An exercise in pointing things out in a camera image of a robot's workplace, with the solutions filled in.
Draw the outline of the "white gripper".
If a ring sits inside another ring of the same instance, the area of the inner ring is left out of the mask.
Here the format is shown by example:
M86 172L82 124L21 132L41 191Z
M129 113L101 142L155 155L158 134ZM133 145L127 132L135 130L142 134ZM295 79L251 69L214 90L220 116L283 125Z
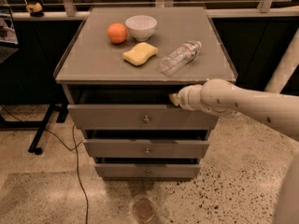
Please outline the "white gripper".
M181 89L178 94L171 93L169 99L173 105L180 105L180 107L185 110L201 110L201 89L201 85L186 86Z

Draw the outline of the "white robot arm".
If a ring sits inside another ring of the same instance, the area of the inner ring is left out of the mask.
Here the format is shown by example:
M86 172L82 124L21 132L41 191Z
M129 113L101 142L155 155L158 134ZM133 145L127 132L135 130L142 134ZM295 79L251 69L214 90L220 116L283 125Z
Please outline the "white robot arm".
M299 65L299 30L285 51L265 91L241 89L222 80L184 87L169 95L175 106L214 116L242 113L262 124L299 140L299 97L281 94Z

